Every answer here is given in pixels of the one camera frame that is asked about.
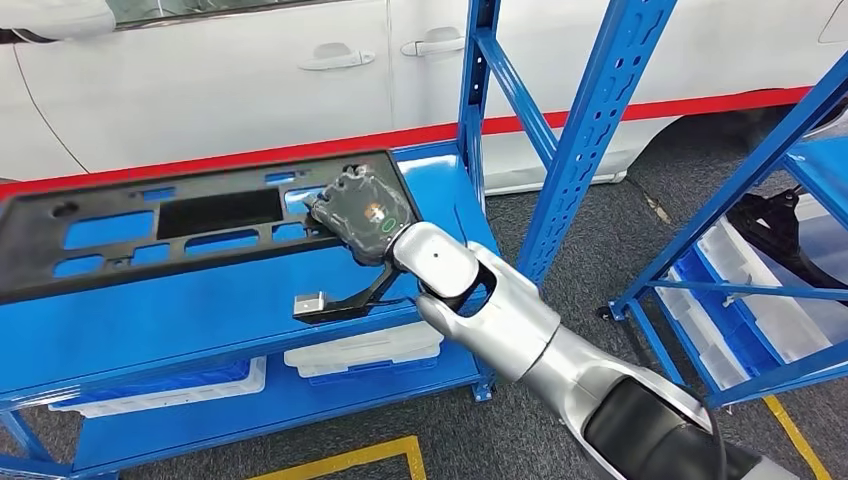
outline white storage box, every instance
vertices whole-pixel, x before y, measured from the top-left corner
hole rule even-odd
[[[437,357],[442,340],[442,334],[433,327],[417,322],[289,350],[283,360],[296,367],[301,377],[311,378],[347,372],[357,365]]]
[[[668,277],[669,280],[680,281],[680,275],[674,268],[669,269]],[[680,323],[692,341],[701,363],[720,389],[730,388],[750,378],[710,316],[688,290],[658,287],[656,291],[672,318]]]
[[[800,197],[795,212],[800,222],[801,245],[810,259],[831,275],[845,281],[844,274],[848,273],[848,234],[811,195]],[[809,249],[811,244],[817,245],[817,248]],[[698,241],[698,248],[716,272],[728,282],[807,286],[776,262],[757,252],[724,217]],[[840,270],[843,272],[842,277],[839,276]],[[772,295],[748,295],[742,297],[741,301],[756,318],[763,335],[787,363],[848,337],[848,308],[837,302]]]
[[[50,410],[62,412],[76,411],[84,417],[94,418],[259,393],[265,388],[265,366],[265,357],[257,357],[250,360],[247,376],[241,380],[124,396],[88,403],[60,402],[59,404],[50,405]],[[177,377],[174,378],[173,382],[178,383],[179,380]],[[110,392],[95,392],[94,395],[98,393],[108,395]]]

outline blue shelving unit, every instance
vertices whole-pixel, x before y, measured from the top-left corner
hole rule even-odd
[[[674,4],[610,2],[557,139],[498,44],[499,1],[471,0],[456,141],[394,152],[423,218],[496,249],[483,213],[480,138],[491,73],[549,170],[519,260],[541,285]],[[541,54],[557,61],[555,50]],[[0,342],[15,359],[0,377],[0,420],[27,454],[0,456],[0,474],[114,478],[140,463],[461,385],[478,401],[491,398],[493,372],[451,342],[432,368],[376,372],[359,377],[355,389],[314,384],[283,365],[287,349],[416,321],[409,305],[316,327],[291,318],[295,293],[323,289],[343,298],[376,274],[336,248],[0,307]],[[416,294],[416,280],[406,275],[385,298]],[[259,394],[85,420],[71,465],[54,463],[16,411],[263,355],[268,370]]]
[[[759,330],[743,302],[727,303],[733,295],[777,295],[824,300],[846,300],[848,290],[732,284],[722,279],[703,258],[695,242],[742,195],[765,176],[784,169],[792,174],[829,213],[848,229],[848,138],[798,143],[848,93],[848,53],[836,62],[802,100],[755,149],[691,222],[638,276],[610,302],[613,316],[630,315],[645,332],[667,374],[682,383],[680,374],[659,340],[639,301],[656,287],[690,290],[719,328],[750,379],[720,389],[699,359],[686,332],[660,303],[666,319],[709,390],[712,406],[762,397],[823,382],[848,374],[848,341],[836,343],[792,362],[785,362]],[[687,270],[682,281],[666,278],[669,268]]]

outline metal clip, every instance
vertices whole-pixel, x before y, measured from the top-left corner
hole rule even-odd
[[[294,297],[294,314],[297,316],[307,313],[320,312],[324,310],[324,306],[326,304],[327,296],[324,292],[298,295]]]
[[[745,280],[745,285],[752,285],[753,283],[754,283],[754,278],[749,273],[748,279]],[[724,299],[723,302],[721,302],[721,306],[724,307],[724,308],[727,308],[727,307],[730,306],[731,303],[735,302],[737,298],[747,297],[748,295],[751,295],[751,294],[750,293],[740,293],[740,292],[731,293],[730,295],[727,296],[727,298]]]

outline car door handle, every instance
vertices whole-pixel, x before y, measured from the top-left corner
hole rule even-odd
[[[315,48],[312,58],[300,62],[301,70],[335,70],[358,67],[374,61],[377,54],[370,50],[351,50],[340,42],[325,43]]]
[[[436,53],[453,52],[465,48],[465,37],[441,40],[438,42],[409,42],[400,47],[400,53],[407,57],[424,57]]]

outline black metal bracket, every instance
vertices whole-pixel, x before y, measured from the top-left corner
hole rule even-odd
[[[727,220],[752,246],[815,288],[848,289],[848,285],[818,267],[801,248],[794,189],[771,198],[746,193],[730,210]],[[848,301],[840,301],[848,307]]]
[[[367,315],[377,305],[400,303],[406,299],[380,301],[399,275],[400,271],[387,262],[371,285],[343,300],[333,301],[324,292],[298,295],[294,300],[294,319],[310,325],[350,320]]]

